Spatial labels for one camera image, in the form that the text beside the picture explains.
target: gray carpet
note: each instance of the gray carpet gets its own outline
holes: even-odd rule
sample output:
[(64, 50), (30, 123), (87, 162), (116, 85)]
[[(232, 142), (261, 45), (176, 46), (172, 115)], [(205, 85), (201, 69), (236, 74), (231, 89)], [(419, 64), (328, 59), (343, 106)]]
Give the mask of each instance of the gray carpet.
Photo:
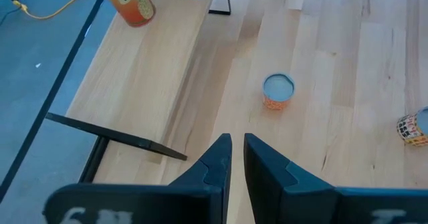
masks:
[[(68, 0), (21, 0), (35, 15), (48, 15)], [(0, 180), (3, 180), (95, 0), (77, 0), (52, 19), (22, 12), (0, 26)], [(0, 18), (14, 5), (0, 0)], [(115, 14), (105, 1), (50, 112), (65, 114)], [(5, 199), (0, 223), (45, 223), (41, 211), (50, 193), (75, 183), (95, 136), (45, 120)]]

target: wooden table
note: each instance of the wooden table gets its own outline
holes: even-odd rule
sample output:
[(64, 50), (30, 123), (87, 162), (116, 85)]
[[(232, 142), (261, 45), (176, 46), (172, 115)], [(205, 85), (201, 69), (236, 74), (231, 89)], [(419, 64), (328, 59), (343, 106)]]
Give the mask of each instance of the wooden table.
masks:
[[(154, 19), (116, 15), (67, 117), (163, 143), (212, 0), (153, 0)], [(94, 182), (157, 183), (162, 156), (110, 142)]]

